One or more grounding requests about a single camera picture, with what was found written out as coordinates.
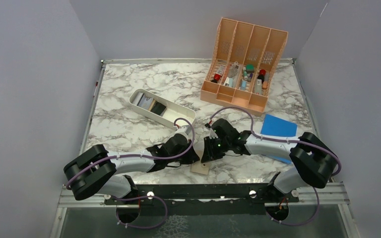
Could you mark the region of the white oblong plastic tray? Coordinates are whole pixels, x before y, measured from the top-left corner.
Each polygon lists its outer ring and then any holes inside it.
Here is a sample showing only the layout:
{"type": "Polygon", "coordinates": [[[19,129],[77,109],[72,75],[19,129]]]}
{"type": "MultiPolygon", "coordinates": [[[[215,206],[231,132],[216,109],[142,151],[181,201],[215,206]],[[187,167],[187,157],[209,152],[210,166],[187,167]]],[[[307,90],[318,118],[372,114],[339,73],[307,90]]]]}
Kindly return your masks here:
{"type": "Polygon", "coordinates": [[[190,108],[162,98],[145,89],[137,89],[129,97],[129,103],[133,111],[152,119],[164,126],[176,129],[177,126],[187,125],[184,118],[193,124],[196,112],[190,108]]]}

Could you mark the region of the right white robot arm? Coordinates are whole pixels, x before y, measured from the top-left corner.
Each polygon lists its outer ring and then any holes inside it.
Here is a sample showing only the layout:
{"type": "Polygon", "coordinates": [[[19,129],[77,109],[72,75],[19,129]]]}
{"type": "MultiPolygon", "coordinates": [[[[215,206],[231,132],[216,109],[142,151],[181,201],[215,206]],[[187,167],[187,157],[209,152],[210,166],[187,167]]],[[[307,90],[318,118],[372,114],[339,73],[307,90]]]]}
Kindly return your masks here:
{"type": "Polygon", "coordinates": [[[299,187],[324,188],[338,164],[330,150],[310,132],[299,138],[265,137],[249,130],[239,132],[225,119],[217,120],[209,129],[210,135],[204,138],[202,163],[221,159],[229,151],[291,160],[293,168],[277,173],[268,184],[266,195],[274,202],[299,187]]]}

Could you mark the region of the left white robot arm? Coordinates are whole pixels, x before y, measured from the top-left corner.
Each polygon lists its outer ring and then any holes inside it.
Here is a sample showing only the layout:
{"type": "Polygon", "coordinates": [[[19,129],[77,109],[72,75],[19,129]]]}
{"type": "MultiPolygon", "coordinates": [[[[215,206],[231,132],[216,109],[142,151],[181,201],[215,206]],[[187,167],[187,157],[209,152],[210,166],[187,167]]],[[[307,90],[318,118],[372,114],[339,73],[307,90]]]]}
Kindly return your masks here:
{"type": "Polygon", "coordinates": [[[165,143],[134,154],[111,154],[102,144],[95,145],[64,167],[68,180],[66,188],[73,192],[76,200],[103,194],[126,204],[131,203],[139,192],[128,173],[157,172],[170,163],[192,164],[198,160],[193,149],[194,141],[193,132],[177,130],[165,143]]]}

